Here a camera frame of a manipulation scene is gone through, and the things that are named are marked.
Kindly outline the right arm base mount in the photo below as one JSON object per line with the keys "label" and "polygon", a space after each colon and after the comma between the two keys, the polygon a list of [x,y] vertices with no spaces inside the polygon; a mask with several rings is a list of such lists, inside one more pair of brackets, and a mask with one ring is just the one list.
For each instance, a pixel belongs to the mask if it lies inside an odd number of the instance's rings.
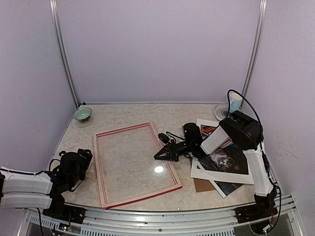
{"label": "right arm base mount", "polygon": [[275,205],[277,196],[277,188],[273,187],[272,191],[266,196],[254,195],[254,204],[241,206],[235,209],[238,223],[250,222],[262,218],[266,218],[278,213]]}

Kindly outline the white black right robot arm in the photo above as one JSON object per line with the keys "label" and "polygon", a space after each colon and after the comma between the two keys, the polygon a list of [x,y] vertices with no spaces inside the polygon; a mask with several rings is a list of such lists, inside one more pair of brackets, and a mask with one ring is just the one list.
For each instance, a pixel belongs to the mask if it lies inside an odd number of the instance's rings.
{"label": "white black right robot arm", "polygon": [[154,155],[156,160],[170,160],[177,162],[179,156],[192,153],[199,159],[210,156],[225,141],[232,143],[242,150],[253,175],[255,186],[255,204],[252,214],[262,218],[267,213],[280,213],[281,208],[276,207],[275,198],[281,196],[281,189],[270,176],[270,165],[265,154],[263,127],[259,116],[251,118],[236,110],[228,111],[224,119],[203,139],[201,130],[196,123],[186,123],[183,126],[184,137],[180,143],[171,140],[169,132],[160,133],[158,138],[165,144]]}

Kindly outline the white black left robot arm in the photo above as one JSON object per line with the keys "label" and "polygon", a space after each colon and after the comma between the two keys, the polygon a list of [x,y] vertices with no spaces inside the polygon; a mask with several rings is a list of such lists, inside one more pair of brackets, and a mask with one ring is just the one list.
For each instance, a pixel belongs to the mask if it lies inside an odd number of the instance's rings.
{"label": "white black left robot arm", "polygon": [[89,149],[61,151],[58,165],[39,172],[0,168],[0,208],[49,209],[59,219],[69,214],[62,193],[74,192],[85,180],[93,158]]}

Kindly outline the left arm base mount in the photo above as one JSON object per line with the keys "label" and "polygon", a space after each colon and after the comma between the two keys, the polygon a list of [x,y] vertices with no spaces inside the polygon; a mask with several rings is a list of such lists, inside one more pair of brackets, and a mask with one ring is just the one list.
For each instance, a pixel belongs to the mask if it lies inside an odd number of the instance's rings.
{"label": "left arm base mount", "polygon": [[86,209],[77,206],[70,206],[64,201],[52,201],[49,208],[43,210],[45,216],[66,221],[68,223],[82,224],[85,218]]}

